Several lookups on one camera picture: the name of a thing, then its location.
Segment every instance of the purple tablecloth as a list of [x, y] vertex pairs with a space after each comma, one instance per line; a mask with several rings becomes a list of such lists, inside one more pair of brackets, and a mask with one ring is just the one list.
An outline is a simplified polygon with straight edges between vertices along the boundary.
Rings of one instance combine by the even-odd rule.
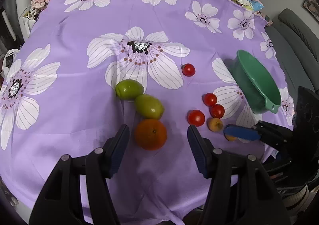
[[[229, 0], [51, 0], [12, 64], [1, 89], [0, 175], [28, 207], [63, 154], [87, 155], [122, 124], [141, 120], [132, 102], [113, 88], [138, 80], [165, 106], [166, 144], [145, 151], [130, 140], [108, 186], [121, 223], [181, 219], [202, 205], [210, 180], [198, 172], [186, 131], [186, 114], [214, 92], [224, 124], [250, 127], [258, 120], [291, 127], [293, 101], [264, 31], [266, 21]], [[225, 67], [242, 49], [258, 58], [280, 88], [278, 114], [255, 115]], [[181, 65], [196, 68], [193, 77]], [[229, 142], [199, 127], [215, 147], [266, 159], [259, 141]], [[85, 192], [84, 178], [81, 178]], [[82, 194], [88, 214], [88, 201]]]

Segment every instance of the green plastic funnel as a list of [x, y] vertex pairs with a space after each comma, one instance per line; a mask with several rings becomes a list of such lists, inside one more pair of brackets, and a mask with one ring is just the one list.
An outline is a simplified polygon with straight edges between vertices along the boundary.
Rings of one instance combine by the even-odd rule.
[[281, 104], [279, 89], [266, 68], [250, 53], [239, 50], [232, 76], [254, 113], [277, 113]]

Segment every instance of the green lime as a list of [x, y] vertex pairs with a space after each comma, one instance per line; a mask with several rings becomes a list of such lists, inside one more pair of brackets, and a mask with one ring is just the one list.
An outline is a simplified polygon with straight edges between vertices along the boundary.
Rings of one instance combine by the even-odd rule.
[[121, 100], [134, 100], [137, 96], [143, 94], [144, 87], [136, 80], [125, 79], [116, 85], [115, 92]]
[[136, 111], [147, 119], [159, 120], [164, 113], [164, 106], [155, 97], [144, 94], [135, 98]]

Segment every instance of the orange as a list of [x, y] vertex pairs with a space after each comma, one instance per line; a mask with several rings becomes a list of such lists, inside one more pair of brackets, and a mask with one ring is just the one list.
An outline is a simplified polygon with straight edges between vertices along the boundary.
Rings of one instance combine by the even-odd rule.
[[235, 140], [237, 140], [237, 137], [231, 136], [231, 135], [225, 135], [226, 139], [230, 142], [234, 142]]
[[145, 150], [158, 150], [166, 142], [165, 126], [156, 119], [145, 119], [135, 128], [134, 138], [138, 146]]

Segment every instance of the gray chair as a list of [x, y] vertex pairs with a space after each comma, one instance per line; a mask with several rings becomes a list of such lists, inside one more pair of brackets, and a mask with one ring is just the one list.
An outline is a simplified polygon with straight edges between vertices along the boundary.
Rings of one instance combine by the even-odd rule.
[[290, 9], [283, 10], [265, 30], [286, 75], [289, 94], [297, 100], [299, 86], [319, 94], [319, 39]]

